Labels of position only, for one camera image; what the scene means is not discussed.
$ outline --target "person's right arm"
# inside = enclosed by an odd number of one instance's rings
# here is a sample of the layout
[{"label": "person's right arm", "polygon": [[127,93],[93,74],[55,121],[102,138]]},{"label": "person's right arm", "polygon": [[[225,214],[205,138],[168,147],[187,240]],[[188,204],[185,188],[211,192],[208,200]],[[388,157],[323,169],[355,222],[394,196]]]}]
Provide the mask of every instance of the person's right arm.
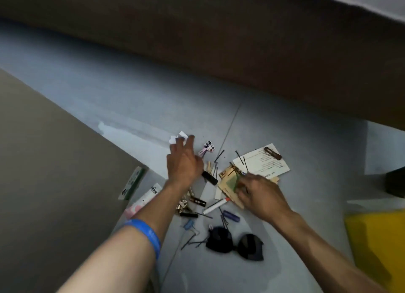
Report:
[{"label": "person's right arm", "polygon": [[240,178],[237,192],[247,209],[290,243],[325,293],[387,293],[293,212],[277,184],[247,174]]}]

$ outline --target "person's left arm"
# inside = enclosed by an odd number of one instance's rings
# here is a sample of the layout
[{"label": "person's left arm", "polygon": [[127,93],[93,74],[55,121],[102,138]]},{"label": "person's left arm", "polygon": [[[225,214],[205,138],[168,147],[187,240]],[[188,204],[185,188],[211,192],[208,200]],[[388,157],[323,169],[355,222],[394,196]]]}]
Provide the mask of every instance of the person's left arm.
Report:
[{"label": "person's left arm", "polygon": [[[194,155],[194,136],[178,138],[167,156],[169,180],[162,191],[134,218],[144,221],[163,243],[177,204],[203,172],[203,162]],[[155,264],[155,251],[138,229],[124,226],[106,240],[59,289],[59,293],[141,292]]]}]

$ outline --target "sunglasses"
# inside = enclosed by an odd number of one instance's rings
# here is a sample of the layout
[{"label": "sunglasses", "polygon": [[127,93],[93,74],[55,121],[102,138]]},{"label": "sunglasses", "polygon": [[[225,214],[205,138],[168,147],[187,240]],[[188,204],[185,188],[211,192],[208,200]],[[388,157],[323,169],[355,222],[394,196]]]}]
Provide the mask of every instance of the sunglasses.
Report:
[{"label": "sunglasses", "polygon": [[245,234],[237,246],[234,246],[232,235],[224,227],[214,227],[209,230],[205,247],[216,252],[229,253],[237,251],[243,258],[251,261],[263,261],[263,242],[254,234]]}]

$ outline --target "forearm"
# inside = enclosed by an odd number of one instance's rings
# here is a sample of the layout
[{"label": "forearm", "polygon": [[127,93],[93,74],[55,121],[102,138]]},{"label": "forearm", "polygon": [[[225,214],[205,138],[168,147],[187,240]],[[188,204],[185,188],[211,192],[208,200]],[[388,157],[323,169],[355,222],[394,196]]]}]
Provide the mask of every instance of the forearm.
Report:
[{"label": "forearm", "polygon": [[[182,194],[182,190],[167,183],[134,217],[147,223],[161,244]],[[84,262],[60,288],[59,293],[141,292],[149,279],[155,259],[155,251],[149,239],[138,229],[124,226]]]},{"label": "forearm", "polygon": [[296,213],[281,219],[276,229],[290,243],[325,293],[386,292],[327,244]]}]

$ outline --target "brown wooden panel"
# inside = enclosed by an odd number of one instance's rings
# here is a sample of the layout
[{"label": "brown wooden panel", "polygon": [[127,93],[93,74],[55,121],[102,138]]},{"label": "brown wooden panel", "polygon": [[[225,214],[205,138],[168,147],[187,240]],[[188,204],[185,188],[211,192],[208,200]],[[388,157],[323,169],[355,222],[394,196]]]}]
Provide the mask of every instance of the brown wooden panel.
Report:
[{"label": "brown wooden panel", "polygon": [[331,0],[0,0],[0,14],[405,130],[405,27]]},{"label": "brown wooden panel", "polygon": [[0,291],[55,292],[111,233],[142,164],[0,70]]}]

